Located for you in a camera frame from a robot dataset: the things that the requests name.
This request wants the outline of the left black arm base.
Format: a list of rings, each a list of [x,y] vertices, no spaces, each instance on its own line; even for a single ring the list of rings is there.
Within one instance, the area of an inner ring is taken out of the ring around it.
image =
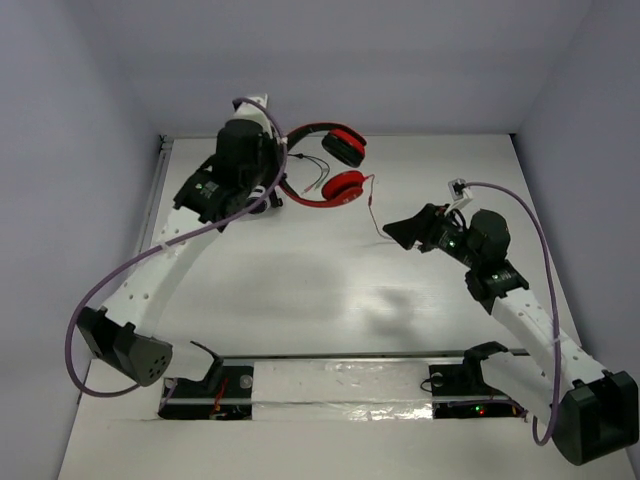
[[[211,364],[200,380],[183,377],[165,382],[158,406],[163,420],[251,420],[254,365],[227,365],[222,356],[205,345],[191,344],[207,352]]]

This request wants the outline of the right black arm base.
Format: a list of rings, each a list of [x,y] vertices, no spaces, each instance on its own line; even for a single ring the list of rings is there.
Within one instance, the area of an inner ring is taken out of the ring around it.
[[[433,417],[445,419],[519,418],[524,410],[484,382],[481,363],[508,349],[487,342],[467,349],[457,363],[431,365],[420,389],[432,397]]]

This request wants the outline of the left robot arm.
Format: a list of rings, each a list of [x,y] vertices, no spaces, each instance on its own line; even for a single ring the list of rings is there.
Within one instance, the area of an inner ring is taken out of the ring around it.
[[[163,232],[148,250],[100,280],[76,306],[65,338],[75,386],[101,397],[77,375],[72,341],[81,333],[94,356],[135,388],[160,380],[173,356],[155,331],[188,271],[222,231],[248,215],[259,185],[271,194],[284,175],[286,138],[264,114],[235,115],[218,132],[216,150],[183,184]]]

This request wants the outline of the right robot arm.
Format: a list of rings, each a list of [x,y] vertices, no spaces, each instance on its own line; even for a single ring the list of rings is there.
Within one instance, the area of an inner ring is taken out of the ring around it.
[[[440,250],[467,267],[472,298],[519,342],[527,366],[494,342],[469,349],[461,378],[470,391],[489,388],[532,416],[538,444],[551,442],[573,465],[584,465],[639,440],[639,389],[625,371],[612,372],[583,350],[541,306],[507,258],[506,220],[481,209],[468,225],[447,206],[427,204],[418,214],[388,223],[384,232],[402,248]]]

